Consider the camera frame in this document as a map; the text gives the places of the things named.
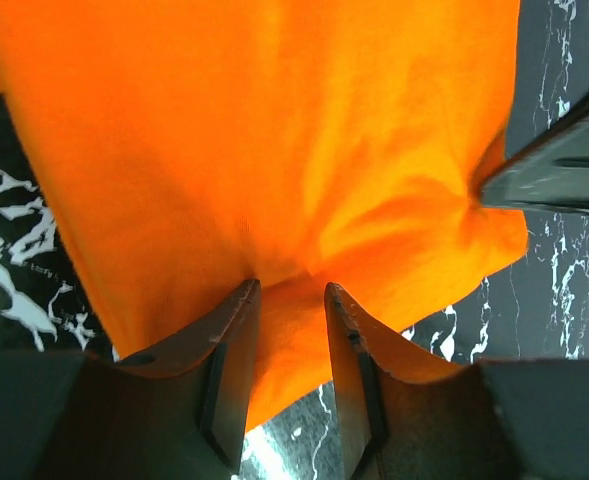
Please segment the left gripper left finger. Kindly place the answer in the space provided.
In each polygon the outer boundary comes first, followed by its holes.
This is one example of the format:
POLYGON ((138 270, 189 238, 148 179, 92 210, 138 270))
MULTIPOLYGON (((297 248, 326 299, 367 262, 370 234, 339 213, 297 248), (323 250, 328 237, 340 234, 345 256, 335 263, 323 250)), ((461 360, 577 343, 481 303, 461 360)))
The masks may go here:
POLYGON ((111 363, 0 353, 0 479, 228 479, 240 468, 261 310, 247 280, 111 363))

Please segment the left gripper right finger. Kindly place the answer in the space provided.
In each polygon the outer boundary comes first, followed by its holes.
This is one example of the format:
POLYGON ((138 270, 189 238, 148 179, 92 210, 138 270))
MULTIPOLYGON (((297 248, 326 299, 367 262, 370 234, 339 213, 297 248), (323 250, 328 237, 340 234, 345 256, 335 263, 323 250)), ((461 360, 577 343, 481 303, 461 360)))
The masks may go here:
POLYGON ((431 354, 324 293, 348 479, 589 479, 589 360, 431 354))

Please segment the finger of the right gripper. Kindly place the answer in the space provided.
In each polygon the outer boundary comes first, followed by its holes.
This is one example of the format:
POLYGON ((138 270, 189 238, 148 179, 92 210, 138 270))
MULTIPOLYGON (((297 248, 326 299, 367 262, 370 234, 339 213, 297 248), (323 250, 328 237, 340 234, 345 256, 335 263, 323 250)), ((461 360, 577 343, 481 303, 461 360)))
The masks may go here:
POLYGON ((483 184, 486 207, 589 215, 589 92, 483 184))

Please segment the orange t shirt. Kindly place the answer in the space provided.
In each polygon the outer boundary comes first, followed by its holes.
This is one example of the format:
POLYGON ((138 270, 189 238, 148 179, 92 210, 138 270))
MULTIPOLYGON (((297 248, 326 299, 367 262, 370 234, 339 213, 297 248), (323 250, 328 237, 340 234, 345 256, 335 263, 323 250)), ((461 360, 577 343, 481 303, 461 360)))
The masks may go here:
POLYGON ((247 424, 331 375, 323 293, 401 331, 527 250, 484 208, 516 1, 0 1, 0 96, 129 355, 263 288, 247 424))

